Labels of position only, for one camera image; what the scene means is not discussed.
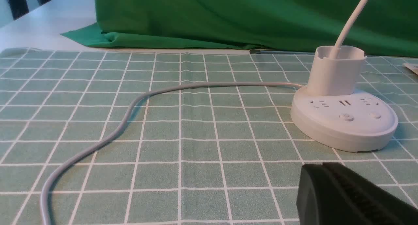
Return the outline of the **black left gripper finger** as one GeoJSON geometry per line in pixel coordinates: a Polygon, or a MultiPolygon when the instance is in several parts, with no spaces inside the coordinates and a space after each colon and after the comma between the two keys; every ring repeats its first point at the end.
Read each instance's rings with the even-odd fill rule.
{"type": "Polygon", "coordinates": [[[416,225],[418,211],[340,163],[304,164],[297,191],[301,225],[416,225]]]}

